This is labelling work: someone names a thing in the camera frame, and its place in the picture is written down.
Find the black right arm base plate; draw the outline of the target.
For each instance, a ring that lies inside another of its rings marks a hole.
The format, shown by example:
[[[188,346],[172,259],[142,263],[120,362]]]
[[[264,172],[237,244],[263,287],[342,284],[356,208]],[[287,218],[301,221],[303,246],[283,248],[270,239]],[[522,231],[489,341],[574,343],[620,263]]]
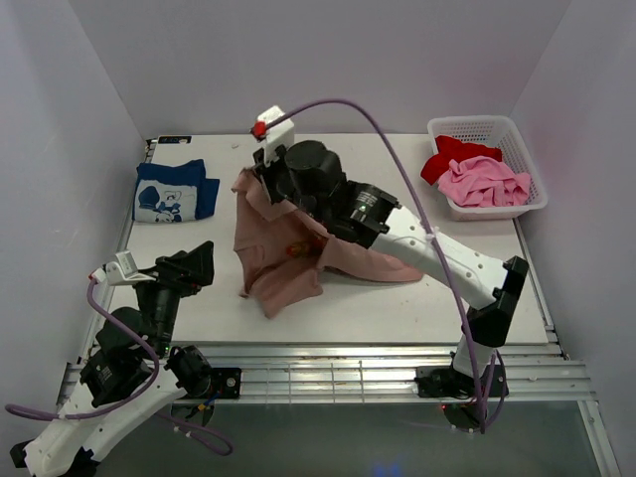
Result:
[[[467,399],[475,396],[472,377],[456,372],[448,367],[418,367],[415,369],[414,381],[420,398],[458,398]],[[490,384],[489,398],[507,397],[508,385],[504,383],[503,368],[500,365],[488,365],[480,378],[482,389]]]

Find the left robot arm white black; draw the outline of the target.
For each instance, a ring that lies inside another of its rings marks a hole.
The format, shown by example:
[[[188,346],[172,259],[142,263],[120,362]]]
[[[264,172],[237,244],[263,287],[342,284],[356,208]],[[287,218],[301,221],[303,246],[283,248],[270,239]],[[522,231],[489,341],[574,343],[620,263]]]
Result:
[[[98,463],[135,427],[182,397],[205,396],[213,372],[194,346],[173,347],[181,300],[214,280],[214,244],[161,256],[139,269],[128,250],[95,270],[89,285],[129,286],[135,307],[106,311],[86,294],[105,322],[96,352],[79,373],[66,402],[55,413],[7,405],[8,412],[46,422],[34,439],[15,444],[11,459],[32,476],[91,476]]]

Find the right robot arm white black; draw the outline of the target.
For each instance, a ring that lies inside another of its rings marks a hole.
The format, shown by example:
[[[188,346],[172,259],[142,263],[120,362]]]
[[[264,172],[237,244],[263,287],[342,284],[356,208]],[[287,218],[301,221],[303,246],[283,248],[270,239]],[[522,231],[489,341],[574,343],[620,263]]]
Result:
[[[288,203],[337,239],[390,257],[454,287],[467,306],[462,337],[446,368],[419,378],[426,397],[464,398],[501,375],[491,359],[507,340],[529,270],[514,256],[493,258],[434,230],[386,191],[352,181],[322,142],[258,148],[252,171],[272,204]]]

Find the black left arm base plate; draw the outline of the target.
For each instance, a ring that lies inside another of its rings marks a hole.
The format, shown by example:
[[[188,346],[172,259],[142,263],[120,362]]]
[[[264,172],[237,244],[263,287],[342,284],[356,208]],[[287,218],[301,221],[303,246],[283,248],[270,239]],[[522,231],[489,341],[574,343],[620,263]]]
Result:
[[[241,368],[212,368],[203,397],[207,400],[238,399],[241,378]]]

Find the dusty pink printed t-shirt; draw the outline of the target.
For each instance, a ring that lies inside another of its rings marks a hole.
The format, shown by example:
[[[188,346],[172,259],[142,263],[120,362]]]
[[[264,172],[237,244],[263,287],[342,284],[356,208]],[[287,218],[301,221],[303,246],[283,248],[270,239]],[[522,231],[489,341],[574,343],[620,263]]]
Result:
[[[234,251],[242,266],[241,295],[255,299],[268,319],[321,295],[319,275],[324,270],[379,283],[411,283],[423,277],[394,257],[333,237],[286,201],[270,204],[249,169],[240,171],[232,191],[237,200]]]

